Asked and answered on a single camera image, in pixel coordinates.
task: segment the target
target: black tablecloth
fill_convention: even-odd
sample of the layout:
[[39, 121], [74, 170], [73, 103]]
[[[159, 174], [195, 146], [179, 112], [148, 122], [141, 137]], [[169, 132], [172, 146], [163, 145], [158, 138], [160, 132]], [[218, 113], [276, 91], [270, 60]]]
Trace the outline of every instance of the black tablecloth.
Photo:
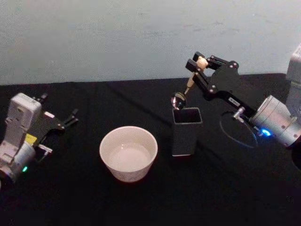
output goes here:
[[[247, 81], [285, 102], [284, 74], [248, 75]], [[79, 109], [80, 122], [45, 144], [53, 154], [29, 166], [15, 186], [0, 193], [5, 215], [0, 225], [299, 225], [301, 173], [291, 151], [271, 138], [247, 149], [227, 138], [220, 115], [232, 108], [205, 101], [195, 88], [189, 106], [200, 108], [200, 145], [188, 158], [174, 158], [170, 96], [187, 79], [14, 85], [0, 87], [3, 138], [9, 100], [18, 92], [49, 94], [44, 110], [66, 118]], [[233, 136], [252, 144], [246, 128], [223, 119]], [[133, 125], [150, 131], [158, 156], [141, 181], [124, 184], [99, 156], [102, 138], [114, 128]]]

